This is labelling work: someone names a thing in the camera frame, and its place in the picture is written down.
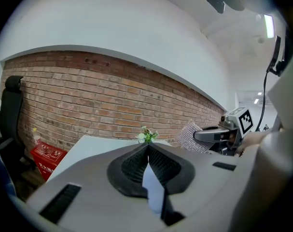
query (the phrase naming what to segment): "floor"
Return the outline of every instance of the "floor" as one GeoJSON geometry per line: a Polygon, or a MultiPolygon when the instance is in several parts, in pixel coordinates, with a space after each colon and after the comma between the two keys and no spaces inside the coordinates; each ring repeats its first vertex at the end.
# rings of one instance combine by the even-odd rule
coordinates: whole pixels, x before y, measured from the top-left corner
{"type": "Polygon", "coordinates": [[[14,182],[17,196],[26,201],[28,197],[38,189],[45,180],[42,178],[38,168],[35,170],[27,170],[21,174],[21,177],[14,182]]]}

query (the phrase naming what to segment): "plastic bottle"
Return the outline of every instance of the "plastic bottle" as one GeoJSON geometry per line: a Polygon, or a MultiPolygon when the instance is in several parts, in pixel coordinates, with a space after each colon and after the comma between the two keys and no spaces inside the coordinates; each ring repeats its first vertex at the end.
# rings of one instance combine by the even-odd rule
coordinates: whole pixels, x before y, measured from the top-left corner
{"type": "Polygon", "coordinates": [[[41,136],[37,132],[37,128],[32,129],[32,132],[33,132],[33,138],[34,138],[34,141],[35,141],[35,145],[36,145],[36,147],[38,149],[38,153],[43,155],[44,154],[43,145],[42,145],[42,142],[41,142],[41,136]]]}

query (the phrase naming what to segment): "black office chair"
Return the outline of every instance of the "black office chair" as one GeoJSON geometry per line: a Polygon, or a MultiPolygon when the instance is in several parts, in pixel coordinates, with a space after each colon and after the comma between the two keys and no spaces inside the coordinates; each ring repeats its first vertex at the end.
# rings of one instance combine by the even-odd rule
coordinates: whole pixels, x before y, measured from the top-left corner
{"type": "Polygon", "coordinates": [[[29,169],[35,169],[35,162],[24,155],[25,145],[17,133],[19,115],[23,102],[23,92],[20,91],[22,76],[9,76],[5,90],[1,96],[0,108],[0,156],[13,181],[29,169]],[[21,158],[30,164],[24,165],[21,158]]]}

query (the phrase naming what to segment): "chair backrest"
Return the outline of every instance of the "chair backrest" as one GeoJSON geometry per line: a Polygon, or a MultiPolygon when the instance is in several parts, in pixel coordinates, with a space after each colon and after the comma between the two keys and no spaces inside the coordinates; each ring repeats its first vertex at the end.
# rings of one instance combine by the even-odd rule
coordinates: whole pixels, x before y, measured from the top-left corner
{"type": "Polygon", "coordinates": [[[23,93],[20,91],[22,76],[9,76],[1,96],[0,132],[4,138],[13,138],[20,146],[24,144],[17,133],[17,124],[23,102],[23,93]]]}

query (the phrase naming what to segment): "black slot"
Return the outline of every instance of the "black slot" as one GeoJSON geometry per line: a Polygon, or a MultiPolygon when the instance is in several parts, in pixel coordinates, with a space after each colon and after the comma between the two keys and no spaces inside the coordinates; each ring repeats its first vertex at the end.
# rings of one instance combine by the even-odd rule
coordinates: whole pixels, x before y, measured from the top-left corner
{"type": "Polygon", "coordinates": [[[228,163],[224,163],[224,162],[215,162],[213,164],[214,167],[218,167],[218,168],[223,168],[226,170],[230,170],[230,171],[234,171],[234,169],[236,168],[236,165],[232,165],[232,164],[228,164],[228,163]]]}
{"type": "Polygon", "coordinates": [[[67,184],[49,204],[40,212],[40,215],[52,223],[57,223],[68,209],[81,187],[67,184]]]}

